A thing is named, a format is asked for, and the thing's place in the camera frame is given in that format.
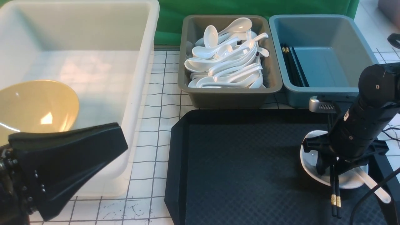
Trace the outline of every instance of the white plastic bin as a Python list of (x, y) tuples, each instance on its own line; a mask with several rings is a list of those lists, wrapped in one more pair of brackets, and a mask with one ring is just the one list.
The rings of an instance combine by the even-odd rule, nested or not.
[(122, 127), (129, 150), (79, 196), (119, 196), (128, 188), (159, 10), (157, 0), (30, 0), (0, 9), (0, 89), (58, 80), (80, 100), (74, 129), (110, 122)]

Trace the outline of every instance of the gray plastic tray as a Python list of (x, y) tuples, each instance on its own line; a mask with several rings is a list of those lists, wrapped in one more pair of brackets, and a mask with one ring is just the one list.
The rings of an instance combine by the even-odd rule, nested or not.
[(283, 84), (279, 71), (278, 59), (272, 38), (259, 41), (261, 47), (270, 51), (270, 56), (263, 60), (263, 75), (265, 88), (189, 88), (190, 71), (186, 70), (184, 62), (192, 57), (194, 43), (203, 37), (208, 25), (214, 25), (218, 31), (223, 30), (232, 21), (247, 17), (253, 22), (252, 31), (257, 34), (271, 34), (268, 21), (261, 16), (249, 15), (191, 15), (183, 21), (182, 39), (178, 71), (178, 86), (188, 93), (193, 105), (197, 108), (258, 108), (269, 94), (278, 92)]
[[(269, 19), (288, 103), (307, 108), (310, 97), (358, 94), (358, 79), (378, 63), (354, 21), (341, 15), (277, 15)], [(280, 44), (294, 47), (310, 87), (290, 83)]]

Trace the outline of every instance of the white saucer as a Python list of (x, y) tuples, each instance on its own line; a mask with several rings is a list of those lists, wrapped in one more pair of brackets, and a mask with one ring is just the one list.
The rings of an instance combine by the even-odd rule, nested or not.
[[(327, 131), (311, 131), (306, 135), (305, 138), (308, 137), (316, 137), (319, 135), (326, 134)], [(315, 165), (317, 164), (318, 152), (311, 150), (309, 153), (305, 153), (303, 149), (303, 145), (300, 148), (300, 160), (301, 165), (304, 170), (310, 175), (312, 178), (317, 180), (320, 183), (323, 183), (327, 186), (330, 186), (330, 176), (329, 176), (329, 168), (326, 169), (324, 175), (319, 175), (317, 173), (317, 169)], [(368, 165), (360, 167), (368, 174)], [(339, 184), (342, 189), (354, 189), (362, 186), (364, 184), (364, 180), (362, 180), (356, 172), (353, 170), (349, 170), (339, 176)]]

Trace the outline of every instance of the tray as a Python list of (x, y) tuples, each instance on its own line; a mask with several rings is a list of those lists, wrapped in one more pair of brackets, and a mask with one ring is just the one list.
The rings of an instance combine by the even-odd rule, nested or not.
[(0, 89), (57, 80), (79, 97), (74, 129), (110, 122), (122, 127), (128, 151), (79, 196), (119, 196), (128, 189), (158, 11), (156, 0), (11, 1), (0, 10)]
[[(256, 34), (265, 32), (270, 36), (259, 41), (260, 47), (270, 51), (269, 57), (261, 58), (266, 88), (189, 88), (191, 72), (185, 68), (184, 62), (192, 57), (194, 43), (203, 37), (204, 30), (208, 25), (214, 25), (218, 31), (221, 31), (240, 17), (246, 17), (252, 21), (252, 31)], [(280, 91), (283, 86), (268, 21), (261, 16), (253, 15), (187, 16), (182, 26), (178, 86), (182, 91), (189, 94), (193, 106), (196, 108), (259, 108), (269, 95)]]
[[(342, 219), (336, 219), (330, 188), (300, 165), (304, 136), (327, 130), (327, 118), (306, 109), (186, 114), (171, 133), (165, 203), (174, 224), (347, 225), (368, 187), (341, 190)], [(376, 198), (362, 204), (355, 224), (385, 224)]]
[[(361, 72), (378, 63), (347, 16), (275, 15), (269, 22), (288, 103), (294, 108), (308, 108), (312, 96), (357, 96)], [(280, 44), (294, 47), (309, 87), (290, 82)]]

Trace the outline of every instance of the black chopsticks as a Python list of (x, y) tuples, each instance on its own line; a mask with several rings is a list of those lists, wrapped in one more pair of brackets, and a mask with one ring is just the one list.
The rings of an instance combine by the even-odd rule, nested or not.
[(294, 47), (290, 48), (286, 44), (281, 44), (281, 48), (290, 82), (298, 87), (309, 87)]
[(337, 174), (335, 171), (335, 165), (331, 165), (329, 167), (329, 174), (330, 174), (330, 188), (331, 188), (330, 204), (332, 206), (332, 216), (340, 219), (341, 218), (340, 210), (342, 204), (340, 199), (339, 174)]

